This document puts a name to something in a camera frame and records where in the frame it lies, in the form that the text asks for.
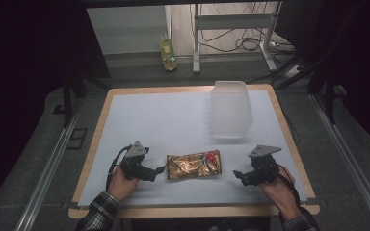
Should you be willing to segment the translucent white plastic basket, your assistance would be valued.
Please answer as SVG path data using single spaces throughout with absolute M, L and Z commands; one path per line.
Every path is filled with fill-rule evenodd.
M 252 124 L 247 86 L 241 81 L 217 81 L 210 93 L 211 132 L 219 139 L 242 139 Z

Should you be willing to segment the gold foil snack packet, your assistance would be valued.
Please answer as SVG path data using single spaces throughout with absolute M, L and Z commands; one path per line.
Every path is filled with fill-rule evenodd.
M 219 150 L 210 150 L 183 156 L 168 155 L 166 168 L 171 181 L 221 175 L 221 154 Z

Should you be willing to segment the person's left hand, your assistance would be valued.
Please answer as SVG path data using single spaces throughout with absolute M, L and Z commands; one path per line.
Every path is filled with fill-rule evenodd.
M 132 192 L 134 192 L 138 183 L 139 179 L 134 178 L 132 180 L 128 180 L 124 176 L 124 173 L 120 167 L 116 167 L 112 173 L 111 181 L 108 184 L 107 193 L 109 193 L 116 200 L 123 201 L 128 198 Z

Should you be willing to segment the white mat on table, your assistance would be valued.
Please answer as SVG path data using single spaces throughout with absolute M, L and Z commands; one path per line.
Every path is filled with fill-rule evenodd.
M 268 199 L 258 187 L 244 186 L 233 174 L 235 170 L 252 170 L 248 154 L 259 144 L 281 149 L 274 158 L 296 179 L 301 201 L 306 201 L 303 178 L 295 166 L 269 93 L 251 90 L 249 96 L 253 122 L 240 140 L 220 140 L 212 136 L 208 92 L 114 96 L 78 204 L 89 205 L 105 189 L 111 163 L 121 149 L 135 141 L 149 148 L 143 160 L 146 167 L 163 166 L 169 155 L 217 149 L 223 173 L 179 181 L 170 181 L 167 174 L 162 173 L 153 182 L 142 181 L 125 200 L 125 206 L 266 203 Z

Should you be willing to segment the person's right hand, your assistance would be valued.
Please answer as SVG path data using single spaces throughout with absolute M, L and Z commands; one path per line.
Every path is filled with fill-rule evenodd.
M 273 183 L 260 184 L 261 190 L 274 202 L 285 221 L 302 215 L 291 186 L 295 184 L 294 177 L 284 166 L 279 166 L 279 174 L 286 179 L 278 178 Z

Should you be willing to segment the white metal desk frame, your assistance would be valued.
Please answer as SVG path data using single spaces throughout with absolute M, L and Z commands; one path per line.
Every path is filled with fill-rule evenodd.
M 193 72 L 200 73 L 199 32 L 203 30 L 224 29 L 266 29 L 267 34 L 263 41 L 259 42 L 259 48 L 265 62 L 271 72 L 277 70 L 277 66 L 270 55 L 270 41 L 277 24 L 278 13 L 282 5 L 277 1 L 270 13 L 261 14 L 225 14 L 203 15 L 199 13 L 199 4 L 194 5 L 194 48 L 193 48 Z

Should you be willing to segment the black metal stand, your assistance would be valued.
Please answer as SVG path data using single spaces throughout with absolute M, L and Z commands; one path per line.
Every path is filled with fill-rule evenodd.
M 86 97 L 88 94 L 88 91 L 83 83 L 84 80 L 87 80 L 104 90 L 110 90 L 112 88 L 106 83 L 96 78 L 90 77 L 89 75 L 86 75 L 84 73 L 80 73 L 74 76 L 66 76 L 62 86 L 64 99 L 65 128 L 67 128 L 67 126 L 71 123 L 73 116 L 71 94 L 74 93 L 78 98 Z
M 276 85 L 276 89 L 284 89 L 293 83 L 298 82 L 304 77 L 313 74 L 309 83 L 307 84 L 307 92 L 310 94 L 318 93 L 322 86 L 325 86 L 325 115 L 328 120 L 334 124 L 335 120 L 333 117 L 333 100 L 335 97 L 334 93 L 334 77 L 330 73 L 330 61 L 326 58 L 320 59 L 318 62 L 306 67 L 304 70 L 295 74 L 293 77 Z

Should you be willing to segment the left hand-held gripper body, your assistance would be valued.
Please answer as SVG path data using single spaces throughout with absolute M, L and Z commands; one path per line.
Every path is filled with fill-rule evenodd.
M 157 170 L 142 165 L 148 150 L 149 148 L 143 147 L 139 141 L 135 141 L 126 147 L 126 154 L 120 163 L 120 168 L 126 179 L 132 180 L 137 178 L 149 182 L 155 180 Z

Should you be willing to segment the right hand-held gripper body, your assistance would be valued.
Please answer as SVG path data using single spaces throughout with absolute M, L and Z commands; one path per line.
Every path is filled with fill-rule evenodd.
M 248 157 L 251 159 L 253 171 L 243 173 L 241 182 L 244 186 L 272 183 L 278 174 L 278 164 L 273 157 L 274 153 L 281 151 L 280 147 L 258 145 Z

